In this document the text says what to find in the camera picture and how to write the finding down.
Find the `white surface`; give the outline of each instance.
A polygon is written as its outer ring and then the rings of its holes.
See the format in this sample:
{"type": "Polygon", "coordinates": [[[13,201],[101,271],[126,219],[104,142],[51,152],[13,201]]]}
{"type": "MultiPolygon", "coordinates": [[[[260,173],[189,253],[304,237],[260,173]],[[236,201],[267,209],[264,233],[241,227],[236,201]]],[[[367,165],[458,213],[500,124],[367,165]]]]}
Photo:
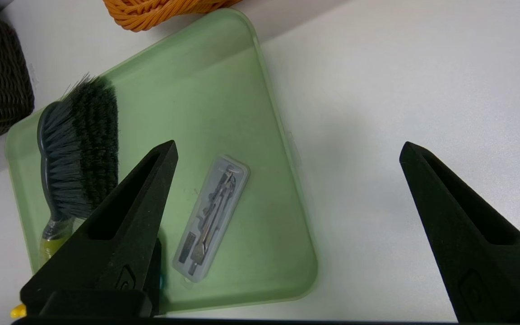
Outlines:
{"type": "MultiPolygon", "coordinates": [[[[429,148],[520,229],[520,2],[245,0],[297,147],[320,274],[298,301],[185,314],[454,321],[398,164],[429,148]]],[[[36,107],[186,25],[124,31],[100,1],[15,0],[36,107]]],[[[0,139],[0,324],[29,278],[0,139]]]]}

